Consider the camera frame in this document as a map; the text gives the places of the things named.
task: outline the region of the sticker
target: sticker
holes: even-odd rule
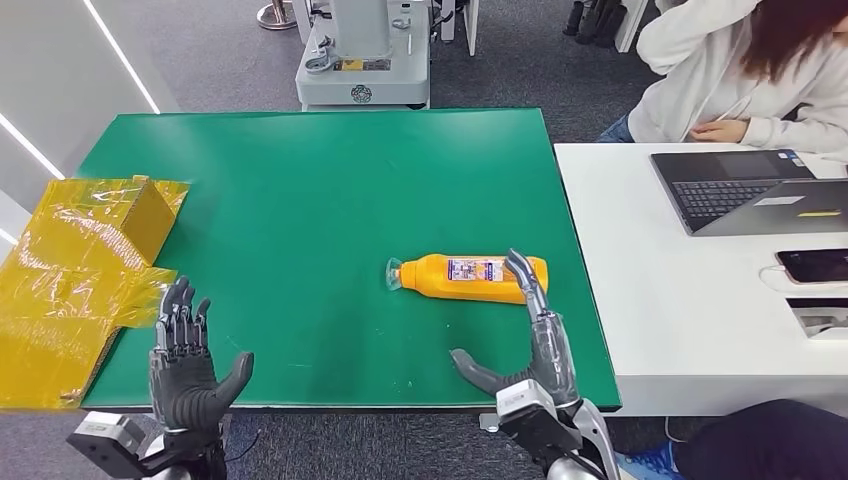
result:
[[[792,160],[792,163],[794,163],[796,167],[806,167],[801,158],[798,157],[798,154],[792,150],[781,150],[780,152],[778,152],[777,156],[782,158],[783,160]]]
[[[842,210],[825,210],[821,212],[805,212],[798,214],[799,217],[838,217],[842,215]]]
[[[350,89],[350,98],[356,103],[369,103],[374,94],[365,85],[357,85]]]
[[[793,203],[798,203],[806,197],[774,197],[774,198],[764,198],[759,202],[755,203],[755,207],[767,207],[770,205],[792,205]]]
[[[362,58],[347,58],[339,60],[333,65],[336,72],[388,72],[392,69],[392,59],[376,58],[365,60]]]
[[[467,282],[483,280],[503,282],[502,258],[451,258],[448,259],[448,280]]]
[[[339,69],[343,72],[361,72],[365,65],[365,61],[361,58],[341,60],[339,63],[341,63]]]

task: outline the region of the metal stand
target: metal stand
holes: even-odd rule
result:
[[[480,430],[485,430],[489,433],[497,433],[500,430],[500,418],[497,413],[481,413],[480,414]]]
[[[562,457],[548,470],[547,480],[598,480],[574,460]]]
[[[591,442],[598,449],[607,478],[609,480],[620,480],[621,475],[618,471],[618,465],[615,463],[615,452],[612,449],[612,439],[607,430],[607,422],[604,421],[598,407],[588,398],[583,399],[583,404],[574,415],[574,425],[580,430],[583,440]]]
[[[165,436],[159,435],[153,440],[153,443],[147,447],[147,452],[144,454],[145,457],[149,457],[154,453],[161,452],[165,449]],[[191,473],[187,468],[182,465],[174,465],[168,469],[165,469],[158,474],[149,477],[148,480],[194,480],[191,476]]]
[[[259,10],[256,21],[259,26],[268,30],[288,30],[297,26],[294,18],[292,0],[272,0],[269,5]]]

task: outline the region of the orange bottle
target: orange bottle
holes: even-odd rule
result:
[[[409,288],[428,297],[524,304],[524,294],[504,258],[440,254],[409,262],[392,258],[386,265],[386,285],[389,290]],[[541,258],[528,260],[547,291],[548,264]]]

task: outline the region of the smartphone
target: smartphone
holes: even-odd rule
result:
[[[848,248],[779,252],[777,260],[796,283],[848,282]]]

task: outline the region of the gray floor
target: gray floor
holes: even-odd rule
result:
[[[298,110],[294,31],[256,27],[267,0],[124,2],[138,33],[186,111]],[[560,33],[563,0],[483,0],[477,57],[457,41],[433,48],[432,103],[443,107],[538,106],[551,140],[586,142],[627,113],[655,77],[635,55],[576,45]],[[105,478],[64,444],[81,414],[0,415],[0,479]],[[141,419],[149,430],[152,422]],[[675,420],[686,437],[698,420]],[[648,448],[662,419],[613,419],[616,446]],[[228,450],[256,447],[231,478],[539,478],[503,435],[473,415],[236,415]]]

